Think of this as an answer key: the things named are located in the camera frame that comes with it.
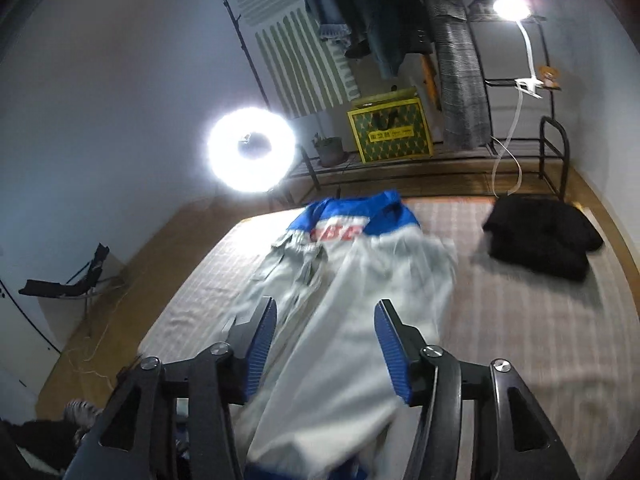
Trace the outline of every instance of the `black jacket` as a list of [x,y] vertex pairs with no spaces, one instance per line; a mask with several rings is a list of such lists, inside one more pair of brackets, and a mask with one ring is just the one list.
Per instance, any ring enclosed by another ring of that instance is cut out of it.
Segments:
[[493,258],[574,282],[587,277],[586,253],[604,243],[579,209],[555,200],[500,197],[482,228]]

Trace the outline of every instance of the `potted plant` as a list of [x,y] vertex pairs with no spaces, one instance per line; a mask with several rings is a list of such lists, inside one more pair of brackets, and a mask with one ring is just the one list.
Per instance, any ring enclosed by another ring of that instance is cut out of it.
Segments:
[[320,165],[324,168],[337,166],[347,157],[342,148],[340,137],[325,137],[321,134],[315,134],[313,143],[320,157]]

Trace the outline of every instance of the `plant pot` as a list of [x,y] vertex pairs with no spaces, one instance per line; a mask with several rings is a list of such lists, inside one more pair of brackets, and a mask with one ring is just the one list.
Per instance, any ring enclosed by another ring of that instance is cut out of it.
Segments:
[[342,148],[342,139],[340,137],[329,137],[323,139],[317,146],[316,152],[320,157],[320,165],[324,168],[337,166],[344,162],[346,153]]

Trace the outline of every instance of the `yellow box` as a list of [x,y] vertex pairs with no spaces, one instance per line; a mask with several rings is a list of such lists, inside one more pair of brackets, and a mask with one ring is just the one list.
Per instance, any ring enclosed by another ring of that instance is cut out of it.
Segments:
[[422,102],[413,90],[366,99],[347,112],[363,162],[433,155],[433,143]]

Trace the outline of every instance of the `mattress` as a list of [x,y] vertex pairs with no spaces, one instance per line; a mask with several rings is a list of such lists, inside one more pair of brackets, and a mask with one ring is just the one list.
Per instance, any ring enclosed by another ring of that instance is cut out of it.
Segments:
[[[456,244],[456,288],[442,345],[459,360],[508,359],[558,431],[580,477],[606,478],[640,428],[640,323],[608,242],[590,255],[593,272],[577,285],[490,259],[481,229],[490,200],[406,203],[425,232]],[[212,344],[212,327],[299,212],[237,224],[168,303],[140,343],[140,354],[172,362]],[[472,410],[464,404],[459,478],[468,478],[472,449]],[[418,408],[405,410],[407,445],[399,451],[399,469],[408,459]]]

